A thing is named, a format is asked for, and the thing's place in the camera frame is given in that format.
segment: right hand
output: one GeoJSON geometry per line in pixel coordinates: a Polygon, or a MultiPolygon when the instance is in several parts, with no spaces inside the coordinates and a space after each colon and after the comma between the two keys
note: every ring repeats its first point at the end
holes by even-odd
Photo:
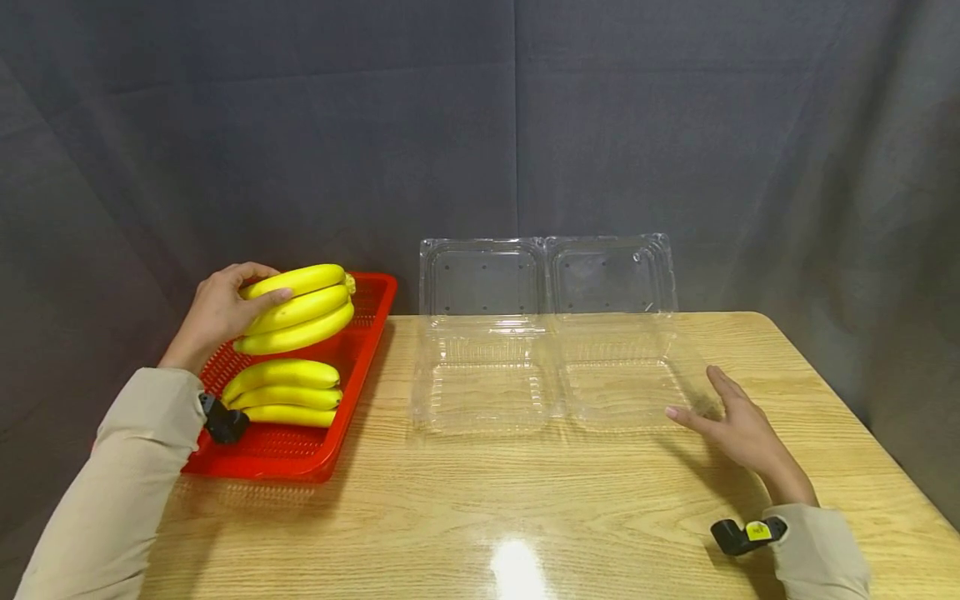
{"type": "Polygon", "coordinates": [[[710,420],[675,406],[666,416],[702,435],[740,466],[763,480],[774,504],[819,506],[810,479],[790,454],[763,410],[719,367],[708,367],[707,378],[723,400],[727,414],[710,420]]]}

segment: beige sleeve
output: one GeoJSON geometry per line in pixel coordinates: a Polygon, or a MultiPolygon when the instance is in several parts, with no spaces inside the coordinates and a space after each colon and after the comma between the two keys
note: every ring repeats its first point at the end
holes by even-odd
{"type": "Polygon", "coordinates": [[[16,598],[137,597],[167,497],[197,447],[201,389],[177,369],[131,377],[43,530],[16,598]]]}
{"type": "Polygon", "coordinates": [[[787,531],[770,544],[777,579],[789,600],[863,600],[870,597],[870,568],[837,511],[785,504],[763,512],[778,516],[787,531]]]}

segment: finger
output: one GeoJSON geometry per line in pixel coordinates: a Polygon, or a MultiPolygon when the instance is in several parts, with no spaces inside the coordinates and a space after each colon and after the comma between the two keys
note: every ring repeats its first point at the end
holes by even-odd
{"type": "Polygon", "coordinates": [[[229,275],[230,282],[240,287],[240,284],[247,279],[254,277],[272,277],[280,275],[280,271],[267,265],[261,265],[258,262],[245,262],[241,265],[230,265],[223,270],[223,273],[229,275]]]}
{"type": "Polygon", "coordinates": [[[740,387],[739,383],[737,383],[736,381],[733,380],[732,377],[727,375],[727,373],[723,369],[720,369],[719,367],[717,367],[717,370],[720,371],[720,376],[723,377],[724,381],[726,381],[733,388],[735,392],[747,398],[748,400],[750,399],[750,397],[747,396],[747,393],[743,391],[743,388],[740,387]]]}
{"type": "Polygon", "coordinates": [[[263,312],[283,304],[294,296],[294,291],[292,288],[284,287],[273,292],[267,292],[262,296],[257,296],[252,300],[244,300],[243,305],[245,310],[250,311],[251,318],[255,319],[263,312]]]}
{"type": "Polygon", "coordinates": [[[736,402],[738,400],[748,399],[747,395],[740,389],[740,386],[736,385],[729,377],[726,377],[719,367],[712,365],[707,367],[707,379],[710,380],[713,389],[717,391],[720,399],[723,400],[724,405],[728,408],[730,408],[728,402],[731,400],[736,402]]]}
{"type": "Polygon", "coordinates": [[[696,431],[700,435],[710,440],[716,438],[716,434],[720,430],[720,427],[723,426],[721,423],[718,423],[715,420],[701,417],[693,411],[685,408],[679,408],[677,406],[667,406],[666,411],[664,412],[670,420],[683,425],[687,429],[696,431]]]}

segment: red plastic tray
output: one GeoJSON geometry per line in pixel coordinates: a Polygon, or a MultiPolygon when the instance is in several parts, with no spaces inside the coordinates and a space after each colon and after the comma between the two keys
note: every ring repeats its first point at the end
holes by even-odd
{"type": "Polygon", "coordinates": [[[206,431],[200,448],[190,456],[184,473],[237,479],[294,479],[326,481],[340,454],[376,352],[380,335],[396,295],[396,279],[380,273],[353,273],[357,291],[350,324],[332,338],[283,354],[247,356],[224,344],[206,363],[200,379],[207,392],[217,396],[240,371],[254,363],[279,357],[318,360],[336,367],[344,398],[329,429],[251,423],[237,444],[215,444],[206,431]]]}

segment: banana bunch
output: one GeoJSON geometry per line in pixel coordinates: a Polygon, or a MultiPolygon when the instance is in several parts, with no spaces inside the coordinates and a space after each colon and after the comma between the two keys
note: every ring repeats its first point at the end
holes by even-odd
{"type": "Polygon", "coordinates": [[[314,265],[257,281],[240,290],[250,300],[289,287],[294,296],[260,315],[233,342],[243,354],[277,354],[333,337],[353,318],[356,282],[340,265],[314,265]]]}
{"type": "Polygon", "coordinates": [[[277,358],[240,371],[221,400],[251,421],[329,427],[344,397],[333,367],[301,358],[277,358]]]}

